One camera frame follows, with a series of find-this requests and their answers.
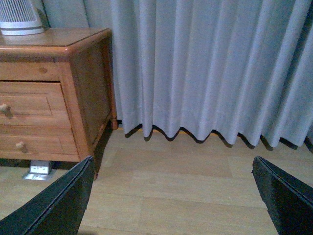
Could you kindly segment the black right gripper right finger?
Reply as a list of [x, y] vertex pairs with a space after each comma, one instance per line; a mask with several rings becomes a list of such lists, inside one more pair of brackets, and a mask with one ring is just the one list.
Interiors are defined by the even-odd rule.
[[260, 156], [252, 174], [278, 234], [311, 235], [313, 188]]

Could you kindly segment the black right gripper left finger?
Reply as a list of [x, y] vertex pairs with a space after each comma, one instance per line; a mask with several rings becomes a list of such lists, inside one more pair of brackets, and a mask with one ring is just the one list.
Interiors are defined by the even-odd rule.
[[0, 222], [2, 235], [75, 235], [94, 180], [94, 159], [86, 157]]

